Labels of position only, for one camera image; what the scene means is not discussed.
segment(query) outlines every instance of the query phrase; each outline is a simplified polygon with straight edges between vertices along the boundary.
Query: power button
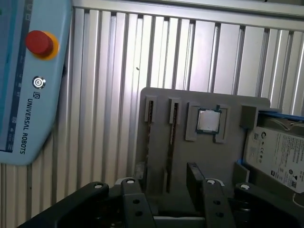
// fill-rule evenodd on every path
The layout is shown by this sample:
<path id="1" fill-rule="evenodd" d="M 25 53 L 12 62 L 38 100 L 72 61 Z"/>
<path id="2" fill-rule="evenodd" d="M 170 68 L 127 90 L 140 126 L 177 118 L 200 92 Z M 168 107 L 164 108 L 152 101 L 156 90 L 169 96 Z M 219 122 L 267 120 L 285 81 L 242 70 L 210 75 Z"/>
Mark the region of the power button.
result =
<path id="1" fill-rule="evenodd" d="M 33 78 L 33 86 L 36 89 L 42 89 L 46 85 L 46 80 L 43 77 L 36 76 Z"/>

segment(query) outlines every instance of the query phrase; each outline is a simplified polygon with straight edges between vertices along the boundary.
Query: aluminum panel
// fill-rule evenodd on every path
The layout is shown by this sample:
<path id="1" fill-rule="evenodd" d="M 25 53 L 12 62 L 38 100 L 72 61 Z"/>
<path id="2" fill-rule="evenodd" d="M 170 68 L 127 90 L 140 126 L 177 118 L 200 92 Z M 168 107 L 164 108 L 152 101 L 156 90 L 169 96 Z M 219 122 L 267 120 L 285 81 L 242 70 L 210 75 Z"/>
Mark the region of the aluminum panel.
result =
<path id="1" fill-rule="evenodd" d="M 299 71 L 299 63 L 298 59 L 301 59 L 301 51 L 302 51 L 302 38 L 303 38 L 303 33 L 302 32 L 295 32 L 293 34 L 293 40 L 292 40 L 292 47 L 291 47 L 291 53 L 290 53 L 290 61 L 289 61 L 289 66 L 288 66 L 288 72 L 286 75 L 286 82 L 282 83 L 282 86 L 285 87 L 283 97 L 281 98 L 283 100 L 282 103 L 282 112 L 289 114 L 295 114 L 295 115 L 301 115 L 300 112 L 295 113 L 294 112 L 294 98 L 297 89 L 302 89 L 302 88 L 297 88 L 297 72 Z"/>
<path id="2" fill-rule="evenodd" d="M 255 96 L 264 29 L 247 27 L 242 52 L 237 95 Z"/>
<path id="3" fill-rule="evenodd" d="M 240 27 L 238 25 L 221 25 L 214 85 L 215 93 L 232 93 L 239 31 Z"/>
<path id="4" fill-rule="evenodd" d="M 1 227 L 16 227 L 90 181 L 112 185 L 130 176 L 146 86 L 268 97 L 285 113 L 304 114 L 303 21 L 129 1 L 74 3 L 80 8 L 53 133 L 32 165 L 0 165 Z"/>
<path id="5" fill-rule="evenodd" d="M 197 21 L 190 75 L 190 90 L 207 92 L 215 23 Z"/>
<path id="6" fill-rule="evenodd" d="M 259 96 L 269 98 L 269 92 L 271 90 L 271 75 L 272 70 L 275 69 L 275 52 L 276 52 L 276 39 L 278 36 L 278 31 L 276 29 L 270 29 L 268 32 L 268 42 L 266 48 L 266 58 L 264 64 L 264 73 L 261 75 L 263 77 L 263 84 L 261 93 Z"/>
<path id="7" fill-rule="evenodd" d="M 288 31 L 281 30 L 276 38 L 275 59 L 271 74 L 270 91 L 268 98 L 272 108 L 281 108 L 281 89 L 283 78 L 287 71 L 285 61 L 289 61 L 290 56 L 286 58 L 288 46 Z"/>

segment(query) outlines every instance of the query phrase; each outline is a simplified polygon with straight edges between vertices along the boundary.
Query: hard drive label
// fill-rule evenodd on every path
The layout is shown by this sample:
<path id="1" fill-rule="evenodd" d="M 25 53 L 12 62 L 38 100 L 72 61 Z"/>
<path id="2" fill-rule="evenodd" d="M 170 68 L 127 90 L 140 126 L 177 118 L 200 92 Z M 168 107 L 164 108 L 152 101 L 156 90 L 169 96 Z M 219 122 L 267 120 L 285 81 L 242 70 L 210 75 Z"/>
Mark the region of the hard drive label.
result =
<path id="1" fill-rule="evenodd" d="M 295 192 L 304 192 L 304 138 L 256 127 L 247 137 L 245 161 Z"/>

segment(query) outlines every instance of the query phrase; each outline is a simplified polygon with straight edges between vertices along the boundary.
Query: black plastic part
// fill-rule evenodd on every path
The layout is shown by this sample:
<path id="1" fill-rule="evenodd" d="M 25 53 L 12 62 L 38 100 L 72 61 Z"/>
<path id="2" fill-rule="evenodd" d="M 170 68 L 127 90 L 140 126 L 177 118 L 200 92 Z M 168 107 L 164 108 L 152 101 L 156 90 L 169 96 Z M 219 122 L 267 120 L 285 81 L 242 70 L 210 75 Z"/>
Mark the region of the black plastic part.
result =
<path id="1" fill-rule="evenodd" d="M 153 215 L 138 180 L 123 180 L 121 190 L 123 196 L 124 227 L 155 228 Z"/>
<path id="2" fill-rule="evenodd" d="M 251 205 L 250 227 L 304 228 L 303 208 L 253 184 L 237 184 L 235 198 Z"/>
<path id="3" fill-rule="evenodd" d="M 229 201 L 223 193 L 221 184 L 216 180 L 204 180 L 202 194 L 207 227 L 236 228 Z"/>
<path id="4" fill-rule="evenodd" d="M 205 217 L 206 227 L 236 227 L 221 184 L 216 180 L 205 179 L 196 163 L 187 163 L 187 188 L 195 209 Z"/>
<path id="5" fill-rule="evenodd" d="M 92 210 L 94 210 L 92 205 L 94 202 L 106 198 L 108 192 L 109 186 L 107 184 L 100 182 L 89 183 L 19 227 L 60 228 L 92 226 L 94 225 L 91 222 Z"/>
<path id="6" fill-rule="evenodd" d="M 202 181 L 205 180 L 204 175 L 194 162 L 187 163 L 187 189 L 196 211 L 203 211 L 203 198 L 201 194 Z"/>

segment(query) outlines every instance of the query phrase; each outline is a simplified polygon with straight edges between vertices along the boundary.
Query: screw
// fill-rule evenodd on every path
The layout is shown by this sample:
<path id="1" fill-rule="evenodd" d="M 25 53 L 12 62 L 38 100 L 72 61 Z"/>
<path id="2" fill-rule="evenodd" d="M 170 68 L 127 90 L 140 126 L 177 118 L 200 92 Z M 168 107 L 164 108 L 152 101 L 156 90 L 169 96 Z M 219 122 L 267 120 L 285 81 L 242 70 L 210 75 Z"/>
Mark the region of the screw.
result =
<path id="1" fill-rule="evenodd" d="M 245 189 L 245 190 L 250 189 L 250 187 L 249 187 L 248 185 L 246 185 L 246 184 L 242 184 L 242 185 L 241 185 L 241 188 L 243 188 L 243 189 Z"/>
<path id="2" fill-rule="evenodd" d="M 94 186 L 94 188 L 99 189 L 99 188 L 101 188 L 102 186 L 103 186 L 102 184 L 97 184 L 97 185 Z"/>
<path id="3" fill-rule="evenodd" d="M 208 184 L 215 184 L 215 181 L 214 180 L 208 180 L 207 183 Z"/>

